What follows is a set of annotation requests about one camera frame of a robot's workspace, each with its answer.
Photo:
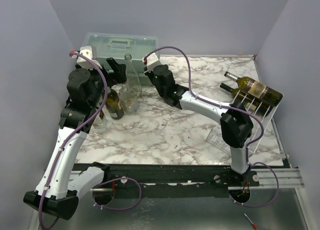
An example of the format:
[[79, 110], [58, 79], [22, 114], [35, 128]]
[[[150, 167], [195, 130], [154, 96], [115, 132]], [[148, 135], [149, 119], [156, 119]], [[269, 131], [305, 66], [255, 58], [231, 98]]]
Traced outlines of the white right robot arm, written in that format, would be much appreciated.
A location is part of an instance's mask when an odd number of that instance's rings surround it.
[[220, 124], [222, 139], [230, 147], [230, 181], [241, 186], [248, 180], [249, 154], [245, 144], [252, 134], [253, 122], [240, 102], [233, 104], [194, 97], [187, 87], [175, 83], [169, 67], [158, 65], [152, 71], [144, 68], [145, 75], [155, 86], [166, 104], [182, 110], [189, 110], [208, 117]]

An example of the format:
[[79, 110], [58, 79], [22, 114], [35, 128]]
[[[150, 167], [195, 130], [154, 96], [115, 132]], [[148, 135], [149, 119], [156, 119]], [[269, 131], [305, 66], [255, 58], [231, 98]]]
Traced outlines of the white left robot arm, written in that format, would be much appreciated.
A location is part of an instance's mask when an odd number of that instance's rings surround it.
[[96, 113], [102, 104], [103, 79], [109, 87], [123, 83], [125, 64], [113, 58], [106, 59], [113, 70], [103, 76], [97, 70], [77, 67], [68, 76], [69, 93], [66, 105], [60, 114], [56, 145], [48, 167], [34, 191], [26, 192], [23, 202], [39, 211], [60, 219], [69, 220], [79, 200], [93, 187], [107, 187], [111, 181], [111, 168], [107, 164], [94, 162], [76, 179], [70, 181], [77, 154], [92, 127]]

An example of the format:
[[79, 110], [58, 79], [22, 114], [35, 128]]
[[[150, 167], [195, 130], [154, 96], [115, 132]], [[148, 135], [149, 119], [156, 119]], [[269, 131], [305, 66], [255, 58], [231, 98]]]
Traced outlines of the green wine bottle tan label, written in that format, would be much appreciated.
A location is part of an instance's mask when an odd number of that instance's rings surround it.
[[119, 120], [124, 116], [124, 109], [118, 93], [112, 88], [107, 89], [105, 107], [112, 119]]

